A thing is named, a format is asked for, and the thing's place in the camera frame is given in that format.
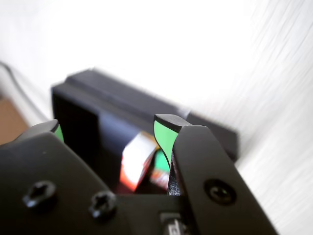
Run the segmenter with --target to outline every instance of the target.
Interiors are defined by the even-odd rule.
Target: black plastic part
[[[0,146],[0,227],[3,234],[159,235],[160,212],[185,214],[184,201],[167,195],[116,195],[115,214],[104,223],[90,215],[90,199],[109,188],[54,134]],[[49,179],[57,188],[52,210],[35,213],[22,201],[28,187]]]
[[[44,132],[52,132],[53,133],[57,130],[58,126],[59,126],[59,122],[57,119],[53,119],[51,121],[39,123],[37,125],[30,127],[28,130],[24,131],[14,141],[22,141],[22,140],[34,137],[34,136],[41,134],[41,133],[44,133]]]
[[[207,127],[182,127],[173,153],[179,186],[201,235],[276,234],[233,162]],[[227,206],[211,200],[205,190],[205,183],[210,179],[233,188],[236,200]]]

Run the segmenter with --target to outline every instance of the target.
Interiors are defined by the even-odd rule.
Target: white wall
[[[0,59],[47,116],[51,84],[98,65],[237,129],[238,170],[278,231],[313,234],[312,1],[0,2]]]

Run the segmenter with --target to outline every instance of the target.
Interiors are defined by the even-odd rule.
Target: screw head
[[[94,219],[109,219],[116,211],[116,196],[110,191],[101,191],[91,198],[89,212]]]
[[[51,202],[55,196],[56,186],[51,181],[39,181],[28,189],[22,200],[28,208],[37,208]]]
[[[221,205],[230,205],[236,200],[235,190],[221,180],[207,180],[204,183],[204,191],[209,198]]]

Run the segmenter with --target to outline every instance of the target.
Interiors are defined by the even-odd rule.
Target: white surface
[[[237,129],[238,169],[278,231],[313,234],[312,1],[0,2],[0,59],[47,115],[52,83],[101,64]]]

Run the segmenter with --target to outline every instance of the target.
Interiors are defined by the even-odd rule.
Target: black cable
[[[27,100],[27,102],[30,104],[30,106],[33,108],[33,110],[37,113],[38,116],[44,121],[48,121],[49,118],[43,114],[42,111],[34,104],[34,102],[29,98],[29,96],[26,94],[26,92],[23,90],[23,88],[20,86],[20,84],[17,82],[16,77],[14,76],[14,73],[12,72],[12,69],[10,66],[8,66],[6,63],[0,61],[0,65],[2,65],[7,73],[9,74],[13,84],[18,89],[20,94]]]

